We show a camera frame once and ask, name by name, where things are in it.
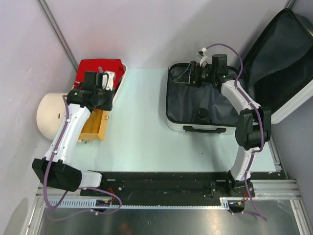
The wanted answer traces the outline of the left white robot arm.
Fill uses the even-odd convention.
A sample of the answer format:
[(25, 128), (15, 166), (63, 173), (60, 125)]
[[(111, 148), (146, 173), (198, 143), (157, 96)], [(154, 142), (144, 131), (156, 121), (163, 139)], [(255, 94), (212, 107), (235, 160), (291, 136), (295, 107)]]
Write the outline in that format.
[(104, 195), (108, 183), (101, 173), (72, 166), (73, 152), (81, 131), (94, 109), (111, 111), (115, 72), (85, 73), (85, 80), (63, 97), (65, 115), (51, 146), (41, 159), (34, 159), (32, 169), (45, 187), (76, 191), (91, 187), (96, 195)]

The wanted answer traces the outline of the black white space suitcase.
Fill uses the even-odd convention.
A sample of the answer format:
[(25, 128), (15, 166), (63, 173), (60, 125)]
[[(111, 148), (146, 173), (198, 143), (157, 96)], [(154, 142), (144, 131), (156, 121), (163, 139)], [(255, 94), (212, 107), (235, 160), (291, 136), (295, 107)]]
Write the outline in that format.
[[(226, 97), (209, 83), (201, 87), (177, 84), (188, 63), (169, 67), (166, 118), (174, 131), (231, 134), (238, 113)], [(261, 106), (271, 109), (272, 124), (280, 123), (313, 95), (313, 25), (292, 10), (280, 11), (267, 25), (243, 60), (243, 68), (230, 67), (243, 90)], [(209, 116), (201, 120), (198, 109)]]

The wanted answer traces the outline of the red shirt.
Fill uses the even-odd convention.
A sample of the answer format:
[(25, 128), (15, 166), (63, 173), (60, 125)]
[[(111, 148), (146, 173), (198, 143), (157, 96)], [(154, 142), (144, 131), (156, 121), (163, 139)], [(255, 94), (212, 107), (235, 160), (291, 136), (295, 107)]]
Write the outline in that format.
[(120, 81), (120, 78), (124, 74), (124, 68), (120, 59), (107, 59), (107, 58), (96, 58), (96, 59), (83, 59), (78, 66), (78, 72), (76, 80), (74, 82), (74, 88), (77, 88), (79, 83), (84, 82), (85, 72), (99, 72), (99, 67), (102, 67), (103, 71), (113, 71), (116, 74), (116, 78), (113, 82), (113, 87), (116, 88)]

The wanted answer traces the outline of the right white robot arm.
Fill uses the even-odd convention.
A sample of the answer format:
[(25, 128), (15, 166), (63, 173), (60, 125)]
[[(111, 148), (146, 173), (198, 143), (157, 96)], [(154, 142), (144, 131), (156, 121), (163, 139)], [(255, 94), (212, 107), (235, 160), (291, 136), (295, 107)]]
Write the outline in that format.
[(271, 110), (254, 101), (241, 87), (238, 78), (230, 74), (227, 55), (214, 54), (212, 64), (191, 61), (187, 69), (174, 79), (177, 84), (199, 88), (209, 83), (228, 99), (239, 115), (235, 139), (239, 146), (235, 163), (228, 172), (225, 190), (238, 196), (248, 186), (254, 157), (264, 148), (271, 136)]

